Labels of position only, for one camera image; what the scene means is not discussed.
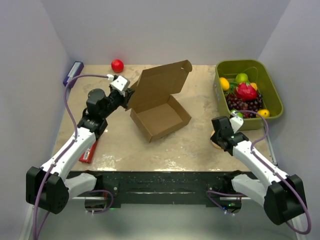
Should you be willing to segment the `round yellow biscuit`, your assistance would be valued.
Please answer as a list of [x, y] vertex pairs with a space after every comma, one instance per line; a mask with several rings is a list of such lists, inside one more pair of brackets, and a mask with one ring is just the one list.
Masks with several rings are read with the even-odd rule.
[[[213, 130], [212, 133], [211, 133], [211, 137], [212, 137], [214, 134], [215, 134], [215, 131]], [[213, 141], [212, 141], [212, 145], [213, 145], [215, 148], [219, 149], [219, 150], [222, 149], [218, 144], [214, 143]]]

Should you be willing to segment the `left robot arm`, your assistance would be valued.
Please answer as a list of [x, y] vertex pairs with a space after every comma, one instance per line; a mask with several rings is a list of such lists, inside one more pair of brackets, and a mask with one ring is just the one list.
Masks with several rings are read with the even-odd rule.
[[26, 173], [26, 202], [60, 213], [68, 201], [86, 192], [99, 196], [104, 184], [91, 172], [68, 178], [70, 171], [85, 151], [91, 147], [107, 128], [107, 117], [118, 107], [127, 109], [134, 90], [119, 91], [110, 88], [110, 94], [96, 88], [88, 93], [86, 108], [74, 133], [64, 146], [41, 167], [32, 166]]

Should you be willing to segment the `brown cardboard box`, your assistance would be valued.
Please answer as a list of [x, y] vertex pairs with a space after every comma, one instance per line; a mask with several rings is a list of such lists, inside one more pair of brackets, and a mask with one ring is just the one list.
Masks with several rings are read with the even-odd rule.
[[191, 115], [174, 98], [193, 70], [188, 60], [144, 69], [131, 86], [130, 117], [150, 143], [189, 124]]

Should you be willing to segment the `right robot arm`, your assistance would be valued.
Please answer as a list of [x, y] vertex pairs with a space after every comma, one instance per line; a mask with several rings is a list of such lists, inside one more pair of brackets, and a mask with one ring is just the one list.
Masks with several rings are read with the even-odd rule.
[[307, 212], [304, 184], [296, 174], [288, 175], [267, 160], [239, 131], [244, 120], [235, 115], [211, 120], [211, 141], [246, 165], [256, 177], [236, 170], [223, 177], [224, 195], [244, 195], [263, 207], [275, 225], [281, 225]]

